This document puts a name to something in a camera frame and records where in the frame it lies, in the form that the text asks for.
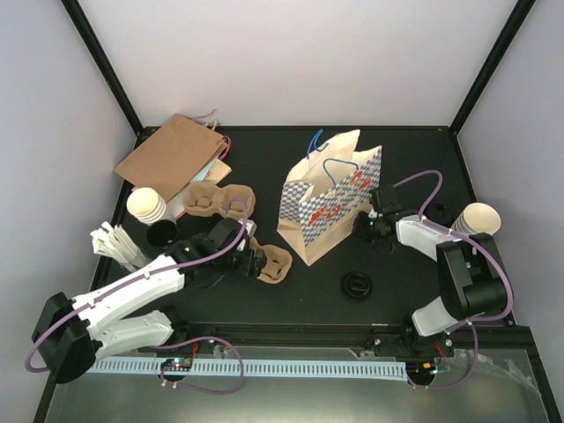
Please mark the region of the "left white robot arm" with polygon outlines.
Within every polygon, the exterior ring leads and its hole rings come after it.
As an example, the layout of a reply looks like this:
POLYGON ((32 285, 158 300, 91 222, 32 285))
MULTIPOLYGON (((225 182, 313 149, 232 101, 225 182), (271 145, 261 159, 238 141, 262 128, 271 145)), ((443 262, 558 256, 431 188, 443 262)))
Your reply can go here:
POLYGON ((133 312, 185 286, 210 287, 225 275, 256 277, 266 265, 250 241, 250 219, 220 220, 209 233, 169 243, 145 267, 89 293, 56 293, 43 306, 32 334, 34 350, 58 384, 78 379, 95 363, 143 347, 170 352, 189 342, 189 330, 171 311, 133 312))

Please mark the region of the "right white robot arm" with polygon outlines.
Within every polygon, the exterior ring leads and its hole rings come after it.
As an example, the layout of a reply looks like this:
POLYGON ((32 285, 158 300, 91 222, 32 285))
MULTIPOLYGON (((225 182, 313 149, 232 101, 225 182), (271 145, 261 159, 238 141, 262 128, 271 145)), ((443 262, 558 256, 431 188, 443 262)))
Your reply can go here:
POLYGON ((388 185, 370 190, 372 211, 361 211, 352 234, 393 249, 414 249, 437 265, 439 296, 404 318, 399 344, 407 354, 421 356, 446 330, 473 317, 505 311, 512 294, 490 234, 459 234, 399 203, 388 185))

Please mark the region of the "brown pulp cup carrier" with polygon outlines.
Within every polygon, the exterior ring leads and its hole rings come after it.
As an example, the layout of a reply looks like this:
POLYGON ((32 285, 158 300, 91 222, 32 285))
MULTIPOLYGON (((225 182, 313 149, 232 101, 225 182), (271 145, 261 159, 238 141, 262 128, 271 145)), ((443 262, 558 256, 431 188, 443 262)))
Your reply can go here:
POLYGON ((266 265, 256 277, 258 280, 266 284, 276 285, 286 278, 293 263, 293 257, 289 251, 271 244, 262 246, 256 238, 250 240, 250 247, 254 251, 261 249, 266 257, 266 265))

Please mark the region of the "blue checkered paper bag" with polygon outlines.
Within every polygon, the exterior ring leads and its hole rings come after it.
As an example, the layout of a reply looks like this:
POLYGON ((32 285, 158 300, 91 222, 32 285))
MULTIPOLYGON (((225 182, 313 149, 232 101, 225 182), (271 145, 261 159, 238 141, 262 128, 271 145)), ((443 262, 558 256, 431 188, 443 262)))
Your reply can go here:
POLYGON ((278 209, 278 233, 310 266, 353 231, 359 212, 379 186, 382 147, 356 149, 359 130, 319 144, 311 138, 305 157, 288 173, 278 209))

